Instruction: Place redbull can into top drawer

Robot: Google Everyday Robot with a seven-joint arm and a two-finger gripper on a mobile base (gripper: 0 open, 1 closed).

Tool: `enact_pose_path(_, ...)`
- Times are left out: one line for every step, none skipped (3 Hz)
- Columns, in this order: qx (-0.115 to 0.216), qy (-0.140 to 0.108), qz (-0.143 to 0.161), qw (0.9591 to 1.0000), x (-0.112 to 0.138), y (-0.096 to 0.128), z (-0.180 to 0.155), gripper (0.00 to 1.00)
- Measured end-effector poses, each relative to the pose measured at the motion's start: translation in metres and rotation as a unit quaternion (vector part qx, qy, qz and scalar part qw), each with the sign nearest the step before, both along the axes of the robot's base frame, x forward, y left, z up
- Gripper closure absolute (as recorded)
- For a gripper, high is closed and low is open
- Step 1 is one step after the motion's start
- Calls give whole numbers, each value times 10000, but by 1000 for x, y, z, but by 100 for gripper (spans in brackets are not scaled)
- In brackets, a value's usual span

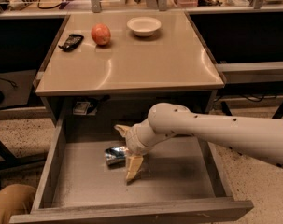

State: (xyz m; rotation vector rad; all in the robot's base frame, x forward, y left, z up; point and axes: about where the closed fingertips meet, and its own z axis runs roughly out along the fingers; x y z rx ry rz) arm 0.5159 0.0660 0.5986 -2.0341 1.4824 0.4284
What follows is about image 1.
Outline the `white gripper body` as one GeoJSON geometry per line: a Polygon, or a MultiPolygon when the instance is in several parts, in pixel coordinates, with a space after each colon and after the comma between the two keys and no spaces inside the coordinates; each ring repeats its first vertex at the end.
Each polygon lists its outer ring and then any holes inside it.
{"type": "Polygon", "coordinates": [[[151,141],[154,132],[152,128],[146,124],[136,124],[129,129],[125,137],[126,146],[135,155],[145,155],[153,149],[151,141]]]}

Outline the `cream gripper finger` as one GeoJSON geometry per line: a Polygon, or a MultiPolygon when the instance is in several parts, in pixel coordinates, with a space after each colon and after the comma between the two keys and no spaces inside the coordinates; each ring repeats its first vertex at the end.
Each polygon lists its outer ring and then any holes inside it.
{"type": "Polygon", "coordinates": [[[130,182],[135,179],[144,158],[142,156],[131,155],[126,158],[126,176],[125,180],[130,182]]]}
{"type": "Polygon", "coordinates": [[[121,137],[126,137],[131,127],[126,125],[117,124],[114,126],[114,129],[119,132],[121,137]]]}

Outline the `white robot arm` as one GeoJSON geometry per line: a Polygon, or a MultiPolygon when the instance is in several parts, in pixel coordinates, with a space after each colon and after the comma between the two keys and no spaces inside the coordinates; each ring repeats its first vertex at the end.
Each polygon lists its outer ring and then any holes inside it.
{"type": "Polygon", "coordinates": [[[177,135],[194,135],[283,168],[283,119],[196,114],[183,105],[158,103],[142,122],[115,129],[125,139],[128,182],[135,179],[146,154],[177,135]]]}

